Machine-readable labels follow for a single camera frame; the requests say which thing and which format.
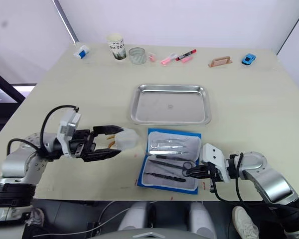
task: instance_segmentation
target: blue toy car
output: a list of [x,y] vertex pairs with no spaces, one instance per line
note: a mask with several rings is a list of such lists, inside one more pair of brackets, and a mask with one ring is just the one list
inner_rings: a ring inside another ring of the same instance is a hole
[[248,53],[244,59],[241,61],[241,63],[243,63],[244,65],[250,65],[254,60],[256,59],[256,56]]

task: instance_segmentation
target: white table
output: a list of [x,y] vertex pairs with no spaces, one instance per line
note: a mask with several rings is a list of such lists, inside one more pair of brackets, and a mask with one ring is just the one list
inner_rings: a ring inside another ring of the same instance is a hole
[[[82,60],[73,57],[71,46],[34,88],[0,133],[0,167],[6,144],[38,132],[53,107],[73,104],[82,114],[79,129],[114,124],[133,128],[141,136],[138,146],[112,159],[84,163],[67,159],[48,163],[35,197],[60,200],[216,200],[209,180],[199,183],[199,195],[187,195],[135,186],[146,148],[147,126],[133,124],[129,106],[135,87],[142,83],[204,86],[210,98],[212,120],[207,126],[160,126],[202,133],[203,142],[230,153],[258,151],[281,172],[299,194],[299,89],[276,55],[264,49],[198,48],[193,60],[162,66],[159,60],[133,65],[117,62],[107,45],[89,44]],[[159,59],[188,47],[143,46]],[[252,65],[241,59],[252,52]],[[233,63],[209,68],[213,58],[231,56]],[[46,132],[56,132],[64,111],[49,121]],[[221,197],[237,200],[234,180],[218,183]],[[261,199],[253,184],[240,183],[245,200]]]

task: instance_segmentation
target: paper cup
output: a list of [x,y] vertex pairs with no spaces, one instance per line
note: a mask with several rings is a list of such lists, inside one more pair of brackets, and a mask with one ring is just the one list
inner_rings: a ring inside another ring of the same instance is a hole
[[126,51],[123,37],[118,33],[112,33],[106,37],[110,50],[117,60],[126,58]]

